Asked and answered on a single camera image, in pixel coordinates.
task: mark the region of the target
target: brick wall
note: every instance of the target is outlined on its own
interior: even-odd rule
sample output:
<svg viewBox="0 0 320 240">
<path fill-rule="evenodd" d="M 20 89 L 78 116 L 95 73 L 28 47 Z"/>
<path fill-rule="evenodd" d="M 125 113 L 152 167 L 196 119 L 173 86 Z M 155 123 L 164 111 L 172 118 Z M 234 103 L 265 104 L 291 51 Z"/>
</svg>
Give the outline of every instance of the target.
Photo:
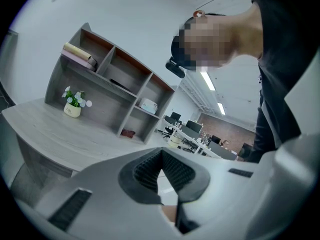
<svg viewBox="0 0 320 240">
<path fill-rule="evenodd" d="M 241 128 L 232 123 L 220 120 L 204 113 L 201 114 L 198 123 L 203 124 L 202 129 L 206 133 L 217 136 L 221 139 L 221 141 L 229 141 L 228 150 L 233 150 L 239 153 L 244 143 L 247 143 L 251 146 L 254 144 L 254 132 Z"/>
</svg>

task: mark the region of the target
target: black shirt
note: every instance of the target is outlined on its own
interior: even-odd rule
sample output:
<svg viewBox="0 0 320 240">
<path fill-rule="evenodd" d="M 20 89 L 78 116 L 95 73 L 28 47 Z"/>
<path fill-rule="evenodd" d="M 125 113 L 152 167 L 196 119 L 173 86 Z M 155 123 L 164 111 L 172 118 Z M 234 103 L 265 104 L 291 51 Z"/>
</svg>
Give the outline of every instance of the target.
<svg viewBox="0 0 320 240">
<path fill-rule="evenodd" d="M 260 8 L 263 54 L 258 66 L 262 101 L 282 143 L 300 134 L 284 98 L 307 69 L 319 45 L 315 1 L 253 0 Z M 273 135 L 261 109 L 249 162 L 275 149 Z"/>
</svg>

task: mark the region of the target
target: small white box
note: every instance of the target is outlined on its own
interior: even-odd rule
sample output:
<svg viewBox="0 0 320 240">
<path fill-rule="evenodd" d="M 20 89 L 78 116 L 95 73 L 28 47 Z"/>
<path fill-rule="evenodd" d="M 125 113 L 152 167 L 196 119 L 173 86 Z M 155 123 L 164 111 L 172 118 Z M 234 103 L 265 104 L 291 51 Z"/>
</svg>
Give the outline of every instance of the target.
<svg viewBox="0 0 320 240">
<path fill-rule="evenodd" d="M 158 105 L 154 103 L 152 100 L 147 98 L 142 98 L 139 107 L 142 108 L 145 111 L 150 112 L 151 114 L 155 114 L 158 109 Z"/>
</svg>

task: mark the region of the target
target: ceiling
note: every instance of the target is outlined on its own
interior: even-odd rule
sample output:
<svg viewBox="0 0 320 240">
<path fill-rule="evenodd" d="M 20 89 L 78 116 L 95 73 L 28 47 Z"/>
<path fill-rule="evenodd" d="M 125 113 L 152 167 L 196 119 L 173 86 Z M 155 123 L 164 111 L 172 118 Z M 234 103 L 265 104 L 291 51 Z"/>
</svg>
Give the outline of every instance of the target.
<svg viewBox="0 0 320 240">
<path fill-rule="evenodd" d="M 235 15 L 246 11 L 251 0 L 187 0 L 206 13 Z M 180 88 L 206 114 L 255 131 L 259 106 L 258 61 L 239 56 L 229 65 L 208 72 L 215 91 L 209 90 L 199 72 L 187 72 Z M 217 103 L 222 103 L 222 115 Z"/>
</svg>

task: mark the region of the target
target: white flower pot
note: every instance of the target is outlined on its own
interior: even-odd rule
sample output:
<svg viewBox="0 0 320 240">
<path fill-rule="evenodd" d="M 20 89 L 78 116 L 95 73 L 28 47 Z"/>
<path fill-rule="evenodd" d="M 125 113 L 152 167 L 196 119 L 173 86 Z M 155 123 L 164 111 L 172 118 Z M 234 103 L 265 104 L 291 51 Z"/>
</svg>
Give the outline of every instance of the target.
<svg viewBox="0 0 320 240">
<path fill-rule="evenodd" d="M 78 116 L 80 116 L 81 113 L 81 107 L 75 107 L 72 106 L 70 103 L 66 103 L 64 106 L 64 113 L 66 113 L 68 116 L 73 117 L 73 118 L 77 118 Z"/>
</svg>

